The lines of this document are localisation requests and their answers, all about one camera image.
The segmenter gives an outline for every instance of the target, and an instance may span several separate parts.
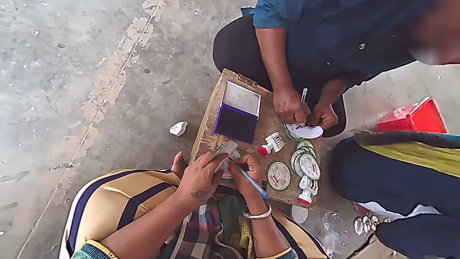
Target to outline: metal hinge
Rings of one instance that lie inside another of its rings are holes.
[[[243,76],[242,74],[238,74],[238,81],[243,82],[243,83],[245,83],[247,85],[250,85],[250,86],[252,86],[254,88],[257,88],[257,83],[254,80],[249,79],[249,78]]]

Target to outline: concrete floor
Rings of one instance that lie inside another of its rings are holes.
[[[178,151],[190,152],[219,77],[213,37],[255,2],[0,3],[1,258],[56,258],[69,205],[86,182],[118,168],[167,168]],[[460,133],[459,72],[414,63],[353,88],[347,131],[328,147],[427,95]],[[186,133],[169,134],[183,120]],[[327,193],[321,206],[351,229],[350,202]],[[314,210],[306,227],[325,211]],[[361,241],[349,235],[344,255]]]

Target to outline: wooden board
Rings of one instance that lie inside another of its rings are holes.
[[[201,121],[200,129],[198,130],[198,135],[196,136],[192,152],[190,154],[190,163],[193,163],[193,161],[202,154],[205,154],[210,150],[215,150],[219,146],[231,140],[228,137],[218,135],[213,132],[219,111],[220,101],[222,100],[222,96],[224,94],[225,82],[227,81],[247,88],[262,96],[260,102],[259,120],[257,121],[254,142],[252,144],[248,144],[245,142],[233,140],[238,144],[238,150],[243,156],[247,153],[252,153],[262,165],[262,168],[265,170],[265,172],[273,161],[284,161],[291,171],[291,183],[288,189],[282,192],[278,192],[272,189],[270,186],[267,186],[267,194],[271,199],[277,201],[286,202],[302,207],[308,207],[307,205],[297,200],[298,195],[302,193],[302,189],[299,188],[300,177],[298,177],[294,171],[292,171],[290,166],[290,158],[291,154],[294,152],[296,142],[288,138],[284,131],[282,121],[278,118],[278,115],[273,108],[273,93],[257,85],[254,81],[247,79],[244,76],[238,75],[230,70],[224,69],[211,95],[203,120]],[[286,142],[286,145],[277,153],[271,153],[268,156],[260,155],[258,153],[258,148],[266,144],[265,138],[274,132],[280,133],[280,136]],[[322,138],[316,138],[311,140],[315,146],[318,160],[320,159],[322,150],[321,139]],[[225,185],[232,187],[231,183],[225,183]],[[312,200],[314,204],[316,197],[312,196]]]

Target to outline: red container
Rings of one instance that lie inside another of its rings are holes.
[[[420,131],[447,133],[446,126],[433,98],[398,108],[377,124],[379,131]]]

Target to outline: bracelet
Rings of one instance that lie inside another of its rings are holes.
[[[265,212],[264,214],[261,214],[261,215],[251,215],[251,214],[249,214],[249,213],[247,213],[247,212],[243,212],[243,216],[246,217],[246,218],[248,218],[248,219],[266,218],[266,217],[270,216],[270,214],[271,214],[271,206],[270,206],[270,204],[268,204],[268,203],[265,203],[265,204],[268,205],[268,211]]]

